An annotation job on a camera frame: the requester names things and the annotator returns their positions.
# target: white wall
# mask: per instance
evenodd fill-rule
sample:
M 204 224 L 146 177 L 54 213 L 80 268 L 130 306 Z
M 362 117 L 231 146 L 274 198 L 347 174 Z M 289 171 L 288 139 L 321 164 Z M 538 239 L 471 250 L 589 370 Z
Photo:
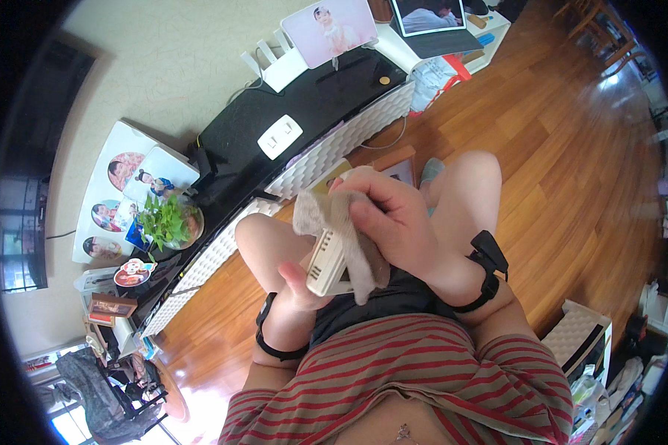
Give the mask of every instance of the white wall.
M 126 118 L 176 149 L 224 108 L 254 73 L 240 61 L 287 15 L 313 0 L 83 0 L 63 25 L 98 56 L 70 112 L 47 201 L 47 235 L 77 225 L 99 151 Z M 73 236 L 47 241 L 48 289 L 3 297 L 18 352 L 27 356 L 84 334 L 72 281 Z

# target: hardwood floor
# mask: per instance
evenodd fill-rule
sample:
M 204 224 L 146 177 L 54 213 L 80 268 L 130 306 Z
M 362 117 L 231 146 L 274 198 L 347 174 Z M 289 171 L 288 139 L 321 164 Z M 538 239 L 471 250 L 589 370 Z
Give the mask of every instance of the hardwood floor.
M 399 146 L 415 147 L 418 173 L 431 156 L 448 164 L 470 149 L 494 152 L 504 181 L 497 239 L 530 324 L 543 336 L 570 298 L 610 316 L 616 344 L 655 263 L 659 154 L 646 144 L 653 128 L 632 68 L 599 79 L 602 62 L 567 42 L 552 14 L 531 1 L 490 66 L 409 119 Z M 190 423 L 168 423 L 184 443 L 217 439 L 247 375 L 264 297 L 235 254 L 160 334 L 161 359 L 191 411 Z

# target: gray cloth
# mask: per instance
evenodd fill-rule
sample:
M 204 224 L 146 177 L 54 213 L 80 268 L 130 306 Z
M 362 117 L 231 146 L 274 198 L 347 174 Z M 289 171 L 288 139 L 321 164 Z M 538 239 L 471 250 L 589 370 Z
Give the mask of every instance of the gray cloth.
M 161 409 L 149 406 L 133 419 L 126 419 L 124 409 L 99 372 L 91 348 L 70 352 L 57 360 L 57 370 L 65 381 L 82 396 L 87 426 L 92 434 L 110 444 L 140 439 Z
M 354 227 L 349 205 L 355 201 L 371 202 L 360 191 L 335 190 L 328 196 L 302 191 L 294 204 L 292 226 L 297 235 L 319 237 L 328 228 L 341 238 L 354 299 L 363 306 L 375 288 L 388 286 L 391 268 L 374 242 Z

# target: forearm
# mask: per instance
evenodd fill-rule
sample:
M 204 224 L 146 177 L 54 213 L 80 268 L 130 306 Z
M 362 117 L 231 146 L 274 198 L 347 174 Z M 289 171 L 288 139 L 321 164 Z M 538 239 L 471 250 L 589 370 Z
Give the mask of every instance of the forearm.
M 448 305 L 465 306 L 481 295 L 485 269 L 457 252 L 438 255 L 436 266 L 421 279 Z M 500 279 L 500 287 L 492 300 L 458 319 L 470 331 L 475 344 L 485 343 L 505 334 L 519 333 L 534 337 L 524 310 L 511 287 Z
M 272 302 L 267 318 L 262 324 L 262 335 L 265 343 L 273 349 L 292 352 L 301 349 L 312 336 L 316 321 L 316 310 L 298 310 L 292 304 L 293 294 L 285 286 Z M 284 362 L 273 357 L 255 344 L 253 361 L 259 365 L 296 369 L 300 360 Z

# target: hand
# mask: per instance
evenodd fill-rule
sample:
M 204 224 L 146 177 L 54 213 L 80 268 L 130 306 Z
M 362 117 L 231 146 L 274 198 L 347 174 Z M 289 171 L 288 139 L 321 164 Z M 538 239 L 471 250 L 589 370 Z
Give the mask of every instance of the hand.
M 376 203 L 378 207 L 354 202 L 349 212 L 354 225 L 374 241 L 389 263 L 420 279 L 434 267 L 438 240 L 418 190 L 361 167 L 345 181 L 335 181 L 333 190 L 358 190 Z
M 277 271 L 285 279 L 287 287 L 290 289 L 289 293 L 277 297 L 285 298 L 287 306 L 293 312 L 319 310 L 329 304 L 329 301 L 334 298 L 334 296 L 320 297 L 307 288 L 307 272 L 304 270 L 304 267 L 309 265 L 311 257 L 312 254 L 305 256 L 300 264 L 285 261 L 277 268 Z

